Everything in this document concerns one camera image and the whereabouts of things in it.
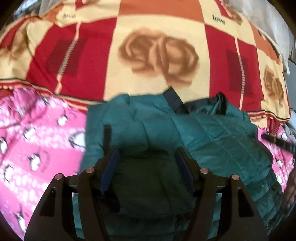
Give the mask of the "person's right hand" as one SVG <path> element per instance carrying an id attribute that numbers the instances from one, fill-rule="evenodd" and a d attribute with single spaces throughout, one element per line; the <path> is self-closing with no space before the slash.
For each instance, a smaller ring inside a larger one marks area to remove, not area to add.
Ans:
<path id="1" fill-rule="evenodd" d="M 283 204 L 286 208 L 295 201 L 295 170 L 291 171 L 288 177 L 287 188 L 284 191 Z"/>

